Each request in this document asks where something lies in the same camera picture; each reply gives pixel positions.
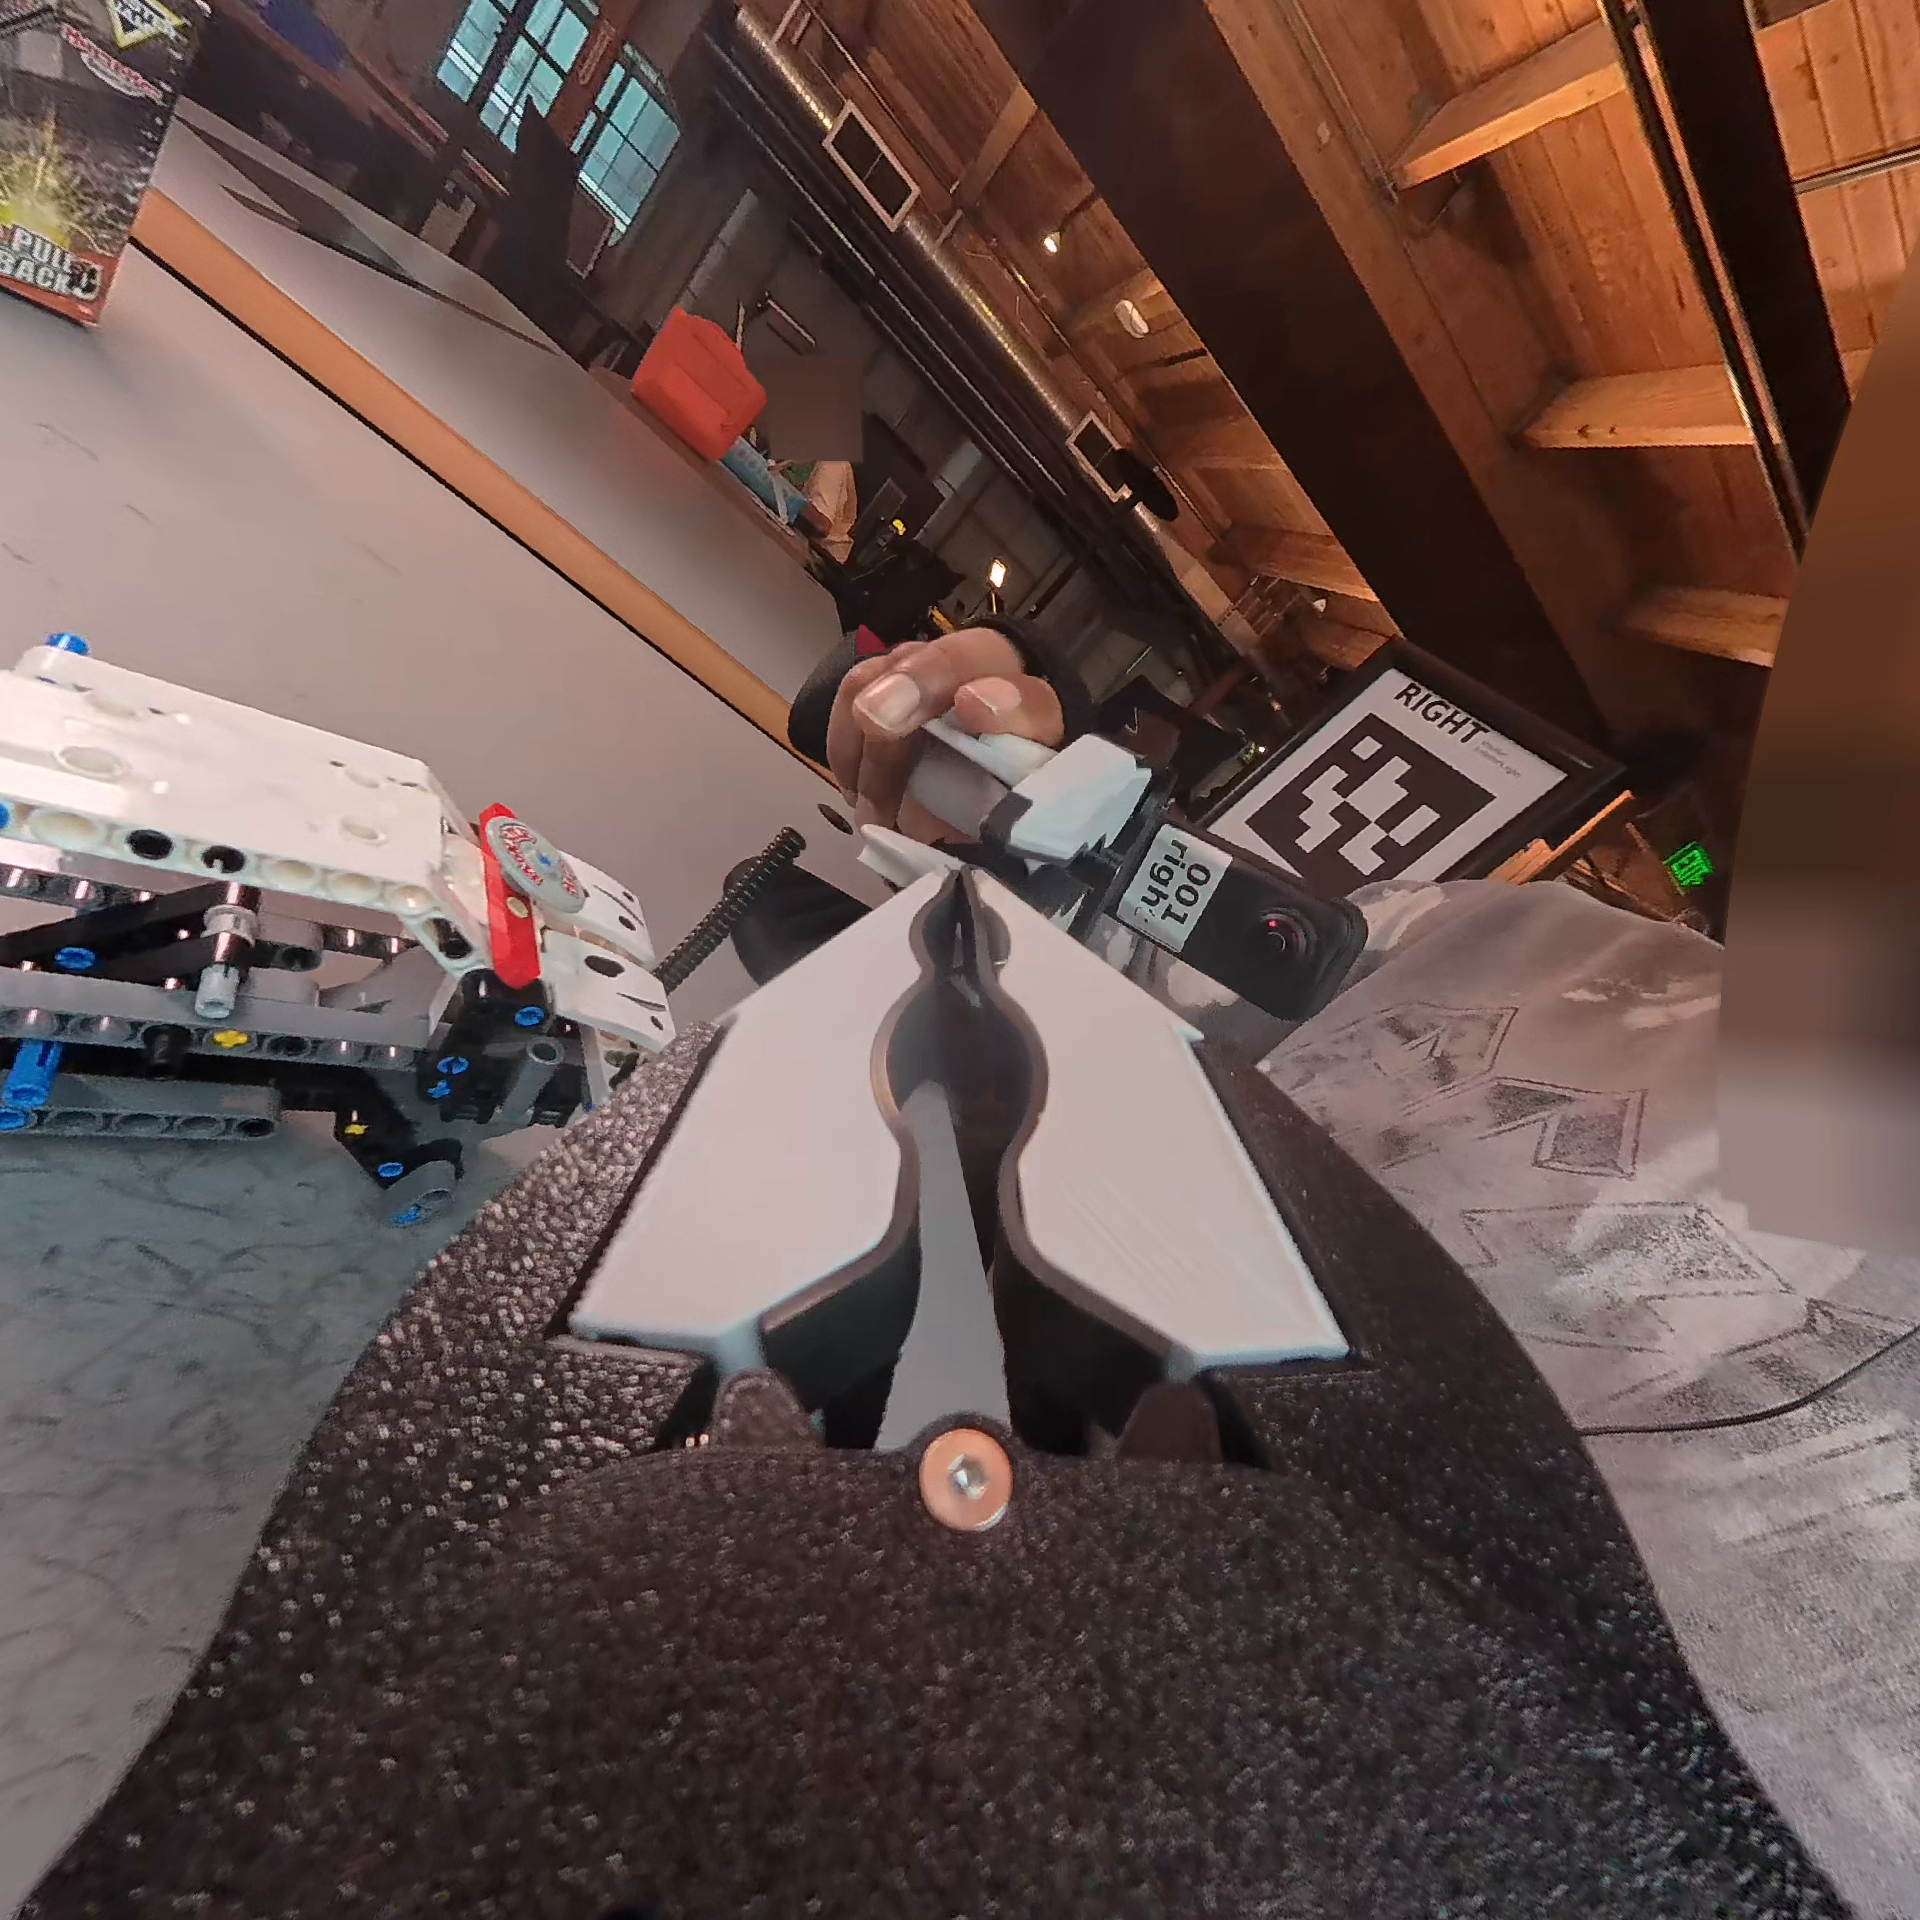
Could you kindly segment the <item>orange crate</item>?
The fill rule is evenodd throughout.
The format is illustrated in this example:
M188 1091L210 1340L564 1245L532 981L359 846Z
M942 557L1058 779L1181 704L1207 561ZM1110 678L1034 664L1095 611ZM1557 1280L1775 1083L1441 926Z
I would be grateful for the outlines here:
M708 464L721 464L765 406L765 388L733 339L683 306L665 314L631 397Z

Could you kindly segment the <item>person's right hand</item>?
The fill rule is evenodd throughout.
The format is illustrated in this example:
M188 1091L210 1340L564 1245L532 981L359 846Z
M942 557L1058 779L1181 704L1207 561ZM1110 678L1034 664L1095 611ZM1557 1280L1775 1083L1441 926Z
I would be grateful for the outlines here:
M828 765L854 826L933 846L977 837L908 796L919 732L942 718L973 736L1022 736L1051 750L1067 740L1060 692L1029 670L1007 633L973 627L905 643L852 666L833 697Z

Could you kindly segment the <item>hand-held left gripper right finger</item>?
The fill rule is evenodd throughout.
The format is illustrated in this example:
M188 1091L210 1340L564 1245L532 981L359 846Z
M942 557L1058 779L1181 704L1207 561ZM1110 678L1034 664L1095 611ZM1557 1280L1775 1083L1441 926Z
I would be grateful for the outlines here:
M1159 1386L1347 1364L1199 1034L995 877L967 877L967 936L1020 1107L993 1300L1022 1440L1084 1449Z

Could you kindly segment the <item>long ribbed ceiling duct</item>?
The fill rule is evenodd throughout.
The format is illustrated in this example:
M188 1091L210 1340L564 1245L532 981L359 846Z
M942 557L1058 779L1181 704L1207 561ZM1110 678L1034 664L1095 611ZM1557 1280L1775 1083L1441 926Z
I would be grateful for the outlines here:
M1140 448L1119 440L1103 416L1075 400L1051 376L1049 361L1022 334L1014 317L1001 312L993 290L982 285L955 246L957 219L933 222L887 138L858 101L830 104L798 65L801 44L794 27L822 24L812 5L788 5L774 27L751 6L740 6L730 27L735 48L746 51L774 88L779 106L798 118L819 148L828 173L868 210L868 217L892 237L895 249L916 258L930 282L945 290L955 314L967 316L979 339L996 349L1014 384L1035 411L1049 421L1069 468L1110 505L1132 512L1154 537L1165 537L1180 516L1180 498Z

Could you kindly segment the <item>person's right forearm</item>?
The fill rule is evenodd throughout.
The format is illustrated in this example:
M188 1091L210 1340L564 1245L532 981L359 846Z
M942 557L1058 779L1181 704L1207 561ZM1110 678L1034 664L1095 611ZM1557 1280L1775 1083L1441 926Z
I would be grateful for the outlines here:
M1364 892L1364 945L1319 1024L1403 1004L1466 1008L1498 985L1517 890L1498 881L1388 883Z

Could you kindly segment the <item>wood-edged grey table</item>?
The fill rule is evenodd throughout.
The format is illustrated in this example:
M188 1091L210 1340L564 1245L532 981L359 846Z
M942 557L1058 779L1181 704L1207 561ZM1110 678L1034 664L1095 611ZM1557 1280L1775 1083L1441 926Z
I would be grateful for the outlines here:
M186 104L132 229L155 266L778 747L838 643L804 544L726 466L451 256Z

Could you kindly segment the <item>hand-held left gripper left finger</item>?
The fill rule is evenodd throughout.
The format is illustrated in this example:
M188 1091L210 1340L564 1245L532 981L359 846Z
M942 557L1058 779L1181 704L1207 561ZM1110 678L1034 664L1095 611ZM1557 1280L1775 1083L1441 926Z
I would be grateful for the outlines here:
M929 875L733 1008L569 1309L579 1340L778 1374L870 1449L921 1302L921 1150L957 877Z

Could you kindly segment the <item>printed toy truck box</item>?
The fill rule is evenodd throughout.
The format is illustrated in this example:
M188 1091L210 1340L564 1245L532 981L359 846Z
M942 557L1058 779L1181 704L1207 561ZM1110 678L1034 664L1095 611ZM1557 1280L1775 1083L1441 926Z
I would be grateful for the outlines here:
M202 2L2 5L2 284L98 325L188 68Z

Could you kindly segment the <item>window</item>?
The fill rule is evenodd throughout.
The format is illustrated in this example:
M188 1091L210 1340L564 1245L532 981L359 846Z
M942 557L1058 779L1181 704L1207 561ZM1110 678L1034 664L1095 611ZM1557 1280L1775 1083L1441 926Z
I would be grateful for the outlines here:
M435 72L502 154L546 122L613 237L635 227L682 145L665 59L637 48L637 27L639 5L469 2Z

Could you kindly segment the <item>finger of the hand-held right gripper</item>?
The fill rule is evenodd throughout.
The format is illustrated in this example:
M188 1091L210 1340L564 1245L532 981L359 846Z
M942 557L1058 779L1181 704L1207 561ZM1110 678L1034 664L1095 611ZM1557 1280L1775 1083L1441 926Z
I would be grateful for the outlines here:
M925 875L959 873L973 853L971 842L929 843L875 824L863 824L858 837L858 861L894 890L910 890Z
M1154 769L1103 736L1078 736L1007 796L1007 850L1051 866L1110 846L1140 809Z

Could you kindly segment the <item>white black toy truck chassis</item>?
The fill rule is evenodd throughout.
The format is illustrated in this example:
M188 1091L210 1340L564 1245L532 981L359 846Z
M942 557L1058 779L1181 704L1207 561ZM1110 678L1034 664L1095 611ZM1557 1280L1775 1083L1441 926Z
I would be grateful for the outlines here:
M635 894L419 758L33 646L2 692L5 1137L250 1141L318 1114L409 1229L469 1146L563 1126L804 850L662 961Z

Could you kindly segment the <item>framed marker tag sign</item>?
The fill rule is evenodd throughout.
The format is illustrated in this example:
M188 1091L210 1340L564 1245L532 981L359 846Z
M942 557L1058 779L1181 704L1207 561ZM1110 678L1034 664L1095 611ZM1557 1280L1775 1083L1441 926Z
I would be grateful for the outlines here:
M1559 849L1622 790L1618 758L1388 640L1199 828L1351 898L1386 881L1493 877L1537 843Z

